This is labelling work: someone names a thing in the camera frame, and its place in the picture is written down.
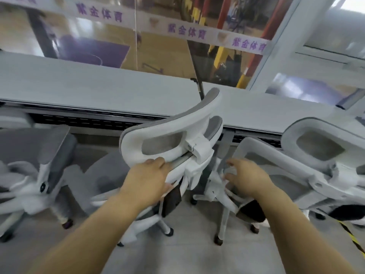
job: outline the chair backrest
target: chair backrest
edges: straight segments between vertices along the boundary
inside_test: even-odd
[[[357,168],[365,164],[365,127],[353,119],[346,128],[330,121],[304,118],[291,124],[281,137],[281,146],[291,158],[328,173],[335,162]]]
[[[119,140],[123,159],[132,167],[157,157],[166,161],[179,158],[189,151],[186,141],[203,136],[208,130],[209,120],[220,101],[219,89],[212,88],[198,105],[184,113],[126,129]]]

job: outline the person's right hand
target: person's right hand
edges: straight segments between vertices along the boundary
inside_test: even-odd
[[[258,200],[277,189],[269,175],[253,161],[230,158],[227,163],[236,168],[237,175],[227,173],[225,179],[234,184],[244,195]]]

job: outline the white office chair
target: white office chair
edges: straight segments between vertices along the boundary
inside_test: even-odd
[[[24,213],[50,208],[65,229],[72,226],[65,196],[58,193],[75,146],[66,125],[0,131],[0,214],[10,214],[0,225],[2,242],[11,239]]]
[[[355,119],[334,119],[304,118],[293,123],[281,137],[282,151],[261,140],[244,138],[233,157],[255,161],[307,216],[309,210],[325,213],[324,208],[329,211],[343,204],[365,205],[365,176],[357,173],[365,165],[365,127]],[[219,163],[217,159],[204,195],[193,196],[224,206],[217,245],[223,243],[230,211],[244,213],[251,222],[265,219],[252,198],[238,196],[226,187]],[[225,172],[235,174],[235,169]]]
[[[173,170],[166,182],[174,189],[155,206],[141,212],[121,238],[119,246],[136,240],[136,236],[154,224],[165,235],[173,230],[162,220],[181,201],[186,189],[194,189],[203,169],[213,156],[212,147],[223,129],[213,111],[221,101],[219,89],[210,90],[203,101],[190,110],[163,120],[126,129],[120,137],[119,152],[112,152],[93,164],[85,174],[78,166],[65,170],[65,177],[80,207],[91,214],[97,207],[119,192],[130,167],[163,157]]]

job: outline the yellow floor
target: yellow floor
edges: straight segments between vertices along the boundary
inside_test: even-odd
[[[153,8],[153,13],[169,16],[177,12]],[[129,45],[130,50],[121,65],[123,69],[156,73],[145,67],[148,64],[163,69],[168,76],[196,77],[186,40],[142,32],[142,42],[136,45],[135,32],[131,29],[93,22],[82,18],[65,18],[46,12],[46,23],[57,38],[64,35],[86,37],[100,41]],[[43,56],[33,34],[27,15],[22,9],[11,9],[0,13],[0,48],[5,51]]]

